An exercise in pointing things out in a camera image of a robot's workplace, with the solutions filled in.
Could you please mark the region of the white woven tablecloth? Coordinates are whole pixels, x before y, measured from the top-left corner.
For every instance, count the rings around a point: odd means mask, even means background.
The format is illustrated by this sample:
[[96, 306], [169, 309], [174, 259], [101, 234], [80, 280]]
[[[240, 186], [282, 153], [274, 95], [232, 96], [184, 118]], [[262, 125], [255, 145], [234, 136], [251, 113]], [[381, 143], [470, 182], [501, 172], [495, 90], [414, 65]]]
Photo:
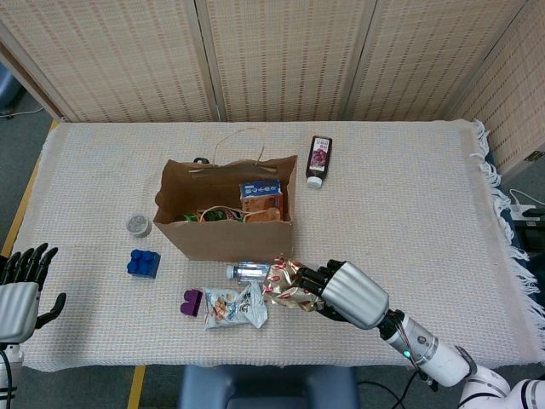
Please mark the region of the white woven tablecloth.
[[[333, 140], [319, 189], [307, 185], [315, 135]], [[228, 163], [294, 155], [295, 259], [349, 261], [382, 286], [392, 308], [482, 366], [545, 361], [545, 314], [533, 277], [515, 266], [480, 170], [484, 129], [452, 122], [61, 124], [46, 140], [15, 249], [58, 248], [41, 295], [57, 320], [23, 344], [28, 367], [91, 365], [403, 365], [380, 339], [315, 312], [272, 305], [260, 329], [206, 329], [181, 314], [187, 289], [227, 288], [221, 262], [187, 259], [153, 217], [169, 160]], [[155, 279], [127, 273], [130, 252], [161, 256]]]

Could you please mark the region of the dark juice bottle white cap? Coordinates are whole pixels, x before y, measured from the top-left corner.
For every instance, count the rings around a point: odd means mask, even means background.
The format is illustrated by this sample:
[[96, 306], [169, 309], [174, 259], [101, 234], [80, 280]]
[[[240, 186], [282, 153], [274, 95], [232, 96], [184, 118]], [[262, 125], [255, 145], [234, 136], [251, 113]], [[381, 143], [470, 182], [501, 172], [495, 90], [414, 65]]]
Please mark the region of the dark juice bottle white cap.
[[330, 137], [315, 135], [308, 154], [306, 178], [307, 185], [319, 189], [327, 177], [333, 140]]

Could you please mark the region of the blue toy brick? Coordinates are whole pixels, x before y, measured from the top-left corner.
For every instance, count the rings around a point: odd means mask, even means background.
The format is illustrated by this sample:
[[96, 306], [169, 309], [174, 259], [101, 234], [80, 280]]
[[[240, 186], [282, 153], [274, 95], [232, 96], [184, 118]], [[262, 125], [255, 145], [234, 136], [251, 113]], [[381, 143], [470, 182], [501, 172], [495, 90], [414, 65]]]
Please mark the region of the blue toy brick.
[[130, 252], [127, 273], [136, 277], [155, 279], [161, 256], [154, 251], [134, 249]]

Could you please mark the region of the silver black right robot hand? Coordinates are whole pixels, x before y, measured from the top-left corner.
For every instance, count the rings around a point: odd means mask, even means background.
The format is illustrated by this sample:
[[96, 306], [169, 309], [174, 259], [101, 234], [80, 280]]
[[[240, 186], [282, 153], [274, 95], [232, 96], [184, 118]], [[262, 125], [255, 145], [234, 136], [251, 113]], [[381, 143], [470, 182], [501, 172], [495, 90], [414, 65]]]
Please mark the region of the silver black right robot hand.
[[362, 330], [379, 326], [389, 309], [389, 295], [352, 263], [329, 260], [317, 270], [299, 268], [295, 286], [317, 296], [324, 317]]

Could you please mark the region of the white power strip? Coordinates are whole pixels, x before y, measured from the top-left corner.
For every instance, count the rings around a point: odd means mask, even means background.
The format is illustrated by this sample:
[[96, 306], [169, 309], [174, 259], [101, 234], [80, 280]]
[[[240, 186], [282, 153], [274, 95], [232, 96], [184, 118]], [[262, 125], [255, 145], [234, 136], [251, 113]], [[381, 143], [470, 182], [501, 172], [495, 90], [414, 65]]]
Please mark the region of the white power strip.
[[[512, 197], [511, 205], [509, 206], [511, 217], [516, 222], [534, 222], [541, 217], [536, 214], [536, 200], [529, 194], [518, 189], [510, 189], [509, 195]], [[521, 204], [519, 196], [522, 196], [531, 201], [531, 204]]]

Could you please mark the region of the brown paper bag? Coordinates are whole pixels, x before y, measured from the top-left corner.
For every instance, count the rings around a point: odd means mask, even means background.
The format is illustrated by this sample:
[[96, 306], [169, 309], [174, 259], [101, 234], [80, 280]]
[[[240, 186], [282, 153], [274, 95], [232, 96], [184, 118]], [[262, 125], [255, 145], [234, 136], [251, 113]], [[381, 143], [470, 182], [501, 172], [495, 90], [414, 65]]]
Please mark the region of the brown paper bag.
[[[221, 262], [272, 262], [293, 249], [293, 216], [297, 158], [244, 159], [230, 164], [179, 163], [163, 168], [157, 228], [188, 259]], [[222, 206], [242, 211], [240, 185], [251, 181], [279, 180], [284, 196], [280, 222], [184, 222], [181, 216]]]

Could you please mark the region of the blue grey office chair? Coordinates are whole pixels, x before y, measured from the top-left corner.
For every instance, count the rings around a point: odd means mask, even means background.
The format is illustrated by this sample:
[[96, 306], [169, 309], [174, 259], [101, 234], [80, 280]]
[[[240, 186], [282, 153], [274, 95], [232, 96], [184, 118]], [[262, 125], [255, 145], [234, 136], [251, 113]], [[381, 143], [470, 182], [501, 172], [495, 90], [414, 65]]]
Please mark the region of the blue grey office chair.
[[9, 113], [21, 89], [21, 84], [12, 72], [0, 64], [0, 116]]

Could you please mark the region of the silver snack packet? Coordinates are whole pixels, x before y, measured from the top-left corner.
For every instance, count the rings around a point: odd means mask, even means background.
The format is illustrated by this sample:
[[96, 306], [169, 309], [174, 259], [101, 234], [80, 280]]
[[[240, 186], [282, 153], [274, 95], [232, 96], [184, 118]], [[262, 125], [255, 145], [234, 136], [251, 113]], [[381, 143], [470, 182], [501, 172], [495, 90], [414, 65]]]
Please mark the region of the silver snack packet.
[[206, 329], [246, 324], [260, 329], [268, 319], [267, 306], [256, 282], [241, 291], [204, 287], [204, 299]]

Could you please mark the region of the clear plastic water bottle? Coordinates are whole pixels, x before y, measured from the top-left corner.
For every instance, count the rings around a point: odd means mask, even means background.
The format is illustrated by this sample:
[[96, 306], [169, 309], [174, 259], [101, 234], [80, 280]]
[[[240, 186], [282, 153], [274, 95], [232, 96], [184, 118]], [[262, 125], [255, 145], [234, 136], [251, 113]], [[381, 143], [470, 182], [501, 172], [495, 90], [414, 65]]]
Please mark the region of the clear plastic water bottle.
[[226, 268], [226, 277], [235, 280], [239, 285], [251, 282], [262, 284], [269, 273], [270, 267], [270, 264], [258, 262], [229, 264]]

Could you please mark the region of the gold foil snack packet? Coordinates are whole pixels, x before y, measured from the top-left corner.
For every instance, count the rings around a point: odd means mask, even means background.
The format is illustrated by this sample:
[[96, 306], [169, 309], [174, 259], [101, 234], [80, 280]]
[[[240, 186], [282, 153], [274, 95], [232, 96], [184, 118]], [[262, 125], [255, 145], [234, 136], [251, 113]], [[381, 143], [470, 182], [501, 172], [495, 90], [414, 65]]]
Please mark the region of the gold foil snack packet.
[[305, 264], [284, 255], [275, 259], [262, 286], [264, 300], [271, 304], [299, 308], [306, 312], [322, 309], [324, 301], [320, 297], [295, 284], [299, 270], [305, 267]]

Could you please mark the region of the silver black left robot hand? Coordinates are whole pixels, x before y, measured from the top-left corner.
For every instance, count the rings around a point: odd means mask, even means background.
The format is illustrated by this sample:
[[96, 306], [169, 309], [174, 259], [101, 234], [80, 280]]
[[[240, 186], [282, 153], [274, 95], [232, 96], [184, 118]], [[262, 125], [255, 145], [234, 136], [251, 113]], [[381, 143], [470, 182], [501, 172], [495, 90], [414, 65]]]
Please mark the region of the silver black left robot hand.
[[57, 252], [56, 247], [43, 243], [0, 256], [0, 350], [26, 342], [63, 311], [66, 293], [61, 292], [50, 311], [38, 313], [49, 265]]

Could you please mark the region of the beige bamboo folding screen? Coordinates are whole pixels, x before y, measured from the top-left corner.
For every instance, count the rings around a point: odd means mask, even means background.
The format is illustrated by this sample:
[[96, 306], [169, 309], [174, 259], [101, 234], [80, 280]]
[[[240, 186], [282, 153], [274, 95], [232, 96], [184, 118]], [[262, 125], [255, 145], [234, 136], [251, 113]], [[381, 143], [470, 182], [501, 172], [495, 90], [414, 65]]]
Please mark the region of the beige bamboo folding screen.
[[0, 61], [68, 122], [477, 118], [545, 158], [545, 0], [0, 0]]

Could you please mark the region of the purple toy brick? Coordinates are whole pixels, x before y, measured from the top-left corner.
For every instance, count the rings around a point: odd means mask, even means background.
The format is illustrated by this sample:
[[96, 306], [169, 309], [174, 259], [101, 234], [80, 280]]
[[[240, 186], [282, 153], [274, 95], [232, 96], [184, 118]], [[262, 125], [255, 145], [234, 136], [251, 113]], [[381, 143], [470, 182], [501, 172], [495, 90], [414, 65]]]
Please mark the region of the purple toy brick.
[[182, 314], [192, 317], [198, 316], [203, 293], [197, 289], [191, 289], [184, 292], [183, 302], [180, 306]]

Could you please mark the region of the blue padded chair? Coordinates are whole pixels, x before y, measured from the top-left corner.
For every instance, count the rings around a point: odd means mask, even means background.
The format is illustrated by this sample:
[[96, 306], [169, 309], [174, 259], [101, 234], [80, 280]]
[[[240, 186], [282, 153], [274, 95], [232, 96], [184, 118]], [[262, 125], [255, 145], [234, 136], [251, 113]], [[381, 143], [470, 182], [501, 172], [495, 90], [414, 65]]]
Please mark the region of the blue padded chair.
[[359, 409], [343, 366], [185, 366], [178, 409]]

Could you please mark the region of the green chip canister red lid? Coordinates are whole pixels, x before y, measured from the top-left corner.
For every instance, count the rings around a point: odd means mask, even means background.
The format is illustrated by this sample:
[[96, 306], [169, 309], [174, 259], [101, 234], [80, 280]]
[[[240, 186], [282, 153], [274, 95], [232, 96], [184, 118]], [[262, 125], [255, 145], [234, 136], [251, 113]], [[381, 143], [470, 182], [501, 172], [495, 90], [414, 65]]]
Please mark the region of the green chip canister red lid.
[[242, 211], [222, 206], [185, 213], [181, 216], [181, 220], [184, 222], [218, 222], [225, 220], [241, 222], [243, 219], [244, 213]]

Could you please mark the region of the blue orange biscuit box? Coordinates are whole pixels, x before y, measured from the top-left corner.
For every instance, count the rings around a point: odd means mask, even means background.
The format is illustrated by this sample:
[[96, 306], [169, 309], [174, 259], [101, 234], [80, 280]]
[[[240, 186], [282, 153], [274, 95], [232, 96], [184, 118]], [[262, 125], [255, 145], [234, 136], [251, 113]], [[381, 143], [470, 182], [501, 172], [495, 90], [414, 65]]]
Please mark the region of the blue orange biscuit box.
[[280, 222], [284, 196], [279, 180], [251, 181], [240, 186], [243, 222]]

